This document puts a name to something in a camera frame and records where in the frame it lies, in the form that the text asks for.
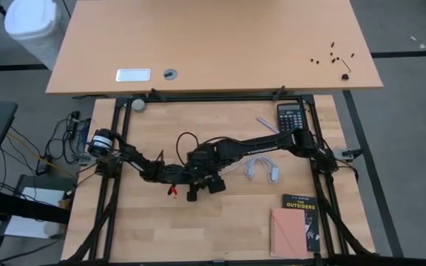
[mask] black robotic arm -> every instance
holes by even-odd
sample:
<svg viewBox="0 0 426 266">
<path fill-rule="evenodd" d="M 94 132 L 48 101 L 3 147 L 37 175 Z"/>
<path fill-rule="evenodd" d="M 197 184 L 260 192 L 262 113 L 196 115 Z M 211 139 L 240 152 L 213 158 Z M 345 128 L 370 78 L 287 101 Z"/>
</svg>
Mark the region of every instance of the black robotic arm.
<svg viewBox="0 0 426 266">
<path fill-rule="evenodd" d="M 119 150 L 114 150 L 113 142 L 117 140 Z M 88 152 L 97 157 L 97 161 L 107 164 L 127 162 L 140 172 L 147 182 L 170 184 L 169 194 L 175 186 L 190 186 L 188 201 L 197 200 L 197 192 L 208 187 L 210 193 L 224 191 L 226 185 L 218 172 L 243 157 L 253 154 L 275 151 L 290 151 L 297 157 L 312 158 L 321 171 L 337 170 L 333 152 L 318 148 L 314 136 L 309 130 L 296 129 L 250 140 L 235 140 L 230 137 L 215 137 L 201 143 L 187 153 L 184 166 L 165 165 L 162 158 L 155 161 L 146 159 L 137 149 L 128 144 L 118 133 L 108 129 L 95 132 Z"/>
</svg>

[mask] calculator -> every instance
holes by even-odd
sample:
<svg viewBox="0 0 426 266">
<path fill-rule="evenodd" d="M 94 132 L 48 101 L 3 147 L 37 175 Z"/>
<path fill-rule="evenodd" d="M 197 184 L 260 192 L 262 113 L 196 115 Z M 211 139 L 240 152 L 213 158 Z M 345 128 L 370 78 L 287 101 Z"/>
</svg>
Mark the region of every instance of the calculator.
<svg viewBox="0 0 426 266">
<path fill-rule="evenodd" d="M 299 103 L 281 103 L 277 105 L 277 123 L 281 132 L 307 129 L 302 107 Z"/>
</svg>

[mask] pink notebook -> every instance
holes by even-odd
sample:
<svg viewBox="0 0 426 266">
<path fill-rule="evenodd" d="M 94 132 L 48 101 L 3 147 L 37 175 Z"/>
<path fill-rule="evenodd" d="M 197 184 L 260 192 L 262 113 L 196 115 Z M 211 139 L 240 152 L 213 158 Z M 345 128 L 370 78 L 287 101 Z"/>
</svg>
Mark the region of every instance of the pink notebook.
<svg viewBox="0 0 426 266">
<path fill-rule="evenodd" d="M 306 259 L 305 212 L 300 209 L 277 208 L 271 212 L 271 256 Z"/>
</svg>

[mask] pen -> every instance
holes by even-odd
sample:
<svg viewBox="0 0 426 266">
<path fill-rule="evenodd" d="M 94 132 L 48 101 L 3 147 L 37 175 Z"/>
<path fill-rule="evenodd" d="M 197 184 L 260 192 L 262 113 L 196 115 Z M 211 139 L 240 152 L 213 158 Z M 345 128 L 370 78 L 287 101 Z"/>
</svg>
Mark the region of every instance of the pen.
<svg viewBox="0 0 426 266">
<path fill-rule="evenodd" d="M 260 117 L 256 117 L 257 121 L 259 121 L 261 124 L 263 124 L 264 126 L 267 126 L 268 129 L 272 130 L 275 134 L 279 134 L 280 132 L 275 129 L 273 126 L 269 125 L 269 123 L 267 123 L 264 119 L 260 118 Z"/>
</svg>

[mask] wooden table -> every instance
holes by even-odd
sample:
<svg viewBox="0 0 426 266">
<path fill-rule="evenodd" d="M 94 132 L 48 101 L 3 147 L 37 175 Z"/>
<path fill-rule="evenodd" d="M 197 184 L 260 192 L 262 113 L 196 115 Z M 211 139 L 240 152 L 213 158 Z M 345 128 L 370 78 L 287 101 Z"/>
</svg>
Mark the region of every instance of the wooden table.
<svg viewBox="0 0 426 266">
<path fill-rule="evenodd" d="M 315 96 L 315 101 L 324 138 L 332 148 L 345 147 L 333 98 L 320 95 Z M 241 140 L 268 135 L 269 129 L 255 118 L 262 117 L 273 123 L 278 103 L 282 102 L 148 103 L 144 113 L 131 114 L 127 141 L 147 158 L 154 160 L 163 149 L 167 164 L 179 163 L 175 141 L 180 133 L 193 132 L 200 142 L 216 136 Z M 110 128 L 114 104 L 115 100 L 96 101 L 90 138 L 96 129 Z M 180 142 L 180 154 L 184 156 L 194 147 L 194 140 L 185 137 Z M 288 151 L 272 151 L 267 155 L 280 167 L 277 184 L 267 182 L 261 166 L 257 166 L 252 181 L 244 176 L 240 167 L 223 177 L 226 191 L 218 194 L 200 191 L 197 202 L 186 201 L 188 186 L 179 185 L 179 195 L 174 199 L 166 195 L 168 185 L 144 182 L 138 172 L 126 164 L 111 261 L 272 259 L 269 255 L 271 208 L 280 208 L 282 194 L 314 197 L 315 193 L 307 159 L 294 157 Z M 92 169 L 83 172 L 80 180 L 91 173 Z M 343 221 L 367 249 L 374 250 L 354 173 L 341 168 L 334 173 L 334 179 Z M 64 244 L 64 259 L 75 252 L 92 227 L 100 184 L 100 177 L 92 177 L 78 187 Z M 100 243 L 102 250 L 103 237 Z M 321 249 L 326 256 L 323 240 Z"/>
<path fill-rule="evenodd" d="M 150 69 L 151 75 L 117 82 L 118 69 Z M 177 70 L 177 78 L 166 80 L 167 69 Z M 281 86 L 382 87 L 349 0 L 77 1 L 47 93 Z"/>
</svg>

